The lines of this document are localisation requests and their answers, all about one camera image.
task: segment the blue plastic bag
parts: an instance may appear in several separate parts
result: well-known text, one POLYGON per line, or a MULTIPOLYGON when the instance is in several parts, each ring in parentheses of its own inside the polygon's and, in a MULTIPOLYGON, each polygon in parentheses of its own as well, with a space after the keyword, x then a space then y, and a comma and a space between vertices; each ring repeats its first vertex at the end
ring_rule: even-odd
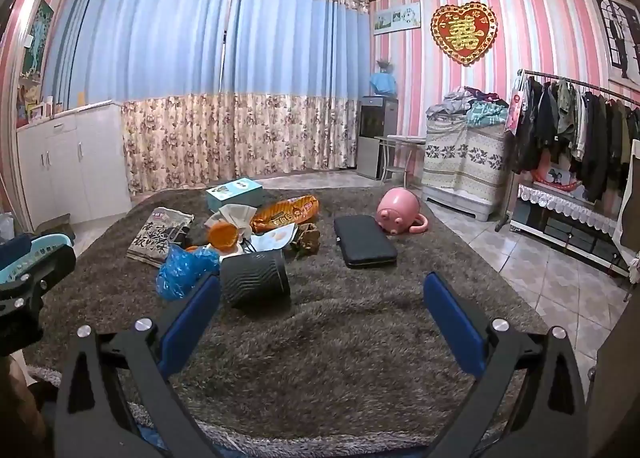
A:
POLYGON ((178 245, 169 245, 169 254, 156 276, 156 291, 173 301, 187 296, 205 273, 219 273, 220 257, 216 251, 199 247, 188 253, 178 245))

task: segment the plastic bag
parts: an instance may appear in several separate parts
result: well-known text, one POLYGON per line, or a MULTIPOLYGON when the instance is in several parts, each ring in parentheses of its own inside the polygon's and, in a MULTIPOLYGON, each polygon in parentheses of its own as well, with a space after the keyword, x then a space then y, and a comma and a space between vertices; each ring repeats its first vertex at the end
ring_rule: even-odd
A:
POLYGON ((14 232, 14 216, 12 213, 0 214, 0 238, 4 241, 13 240, 14 232))
POLYGON ((318 199, 311 194, 281 200, 260 209, 251 219, 251 227, 263 233, 290 223, 301 224, 311 220, 319 209, 318 199))
POLYGON ((156 291, 164 299, 173 301, 187 296, 205 273, 219 273, 220 257, 216 251, 199 247, 188 253, 176 244, 169 245, 169 253, 156 276, 156 291))

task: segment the box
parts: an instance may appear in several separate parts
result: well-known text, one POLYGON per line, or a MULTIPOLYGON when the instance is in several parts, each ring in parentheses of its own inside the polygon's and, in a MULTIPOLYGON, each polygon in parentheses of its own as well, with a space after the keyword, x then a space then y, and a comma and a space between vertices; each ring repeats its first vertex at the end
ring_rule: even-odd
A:
POLYGON ((248 178, 239 178, 207 190, 207 206, 211 211, 216 212, 228 203, 260 207, 264 203, 262 186, 248 178))

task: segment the small table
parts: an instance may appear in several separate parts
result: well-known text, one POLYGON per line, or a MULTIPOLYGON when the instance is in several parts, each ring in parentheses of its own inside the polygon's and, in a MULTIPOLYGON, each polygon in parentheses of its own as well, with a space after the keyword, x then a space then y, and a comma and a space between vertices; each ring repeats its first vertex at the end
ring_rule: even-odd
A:
POLYGON ((383 166, 382 166, 382 182, 386 180, 386 174, 388 173, 402 173, 402 186, 406 188, 406 175, 409 172, 409 162, 411 158, 414 158, 415 162, 415 154, 418 152, 420 147, 424 147, 426 144, 425 139, 416 139, 416 140, 408 140, 408 139, 399 139, 396 137, 375 137, 380 141, 380 145, 382 146, 382 156, 383 156, 383 166), (390 162, 393 162, 391 158, 391 149, 396 149, 402 146, 406 146, 409 148, 409 155, 406 158, 404 165, 389 165, 390 162))

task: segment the wall poster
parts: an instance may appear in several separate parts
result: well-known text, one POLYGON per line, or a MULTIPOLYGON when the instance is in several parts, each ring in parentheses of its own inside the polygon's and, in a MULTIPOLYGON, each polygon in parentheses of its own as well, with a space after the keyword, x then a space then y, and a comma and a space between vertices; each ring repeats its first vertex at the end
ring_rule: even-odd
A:
POLYGON ((373 20, 373 35, 417 29, 421 25, 420 2, 400 5, 376 12, 373 20))
POLYGON ((498 32, 495 13, 485 4, 444 5, 433 13, 431 35, 452 60, 465 66, 494 44, 498 32))
POLYGON ((593 0, 609 66, 609 80, 640 91, 640 19, 626 0, 593 0))
POLYGON ((40 0, 38 11, 33 19, 31 31, 33 36, 31 46, 24 52, 24 62, 22 63, 21 77, 40 81, 40 71, 42 69, 42 58, 44 57, 44 46, 49 34, 53 9, 44 0, 40 0))

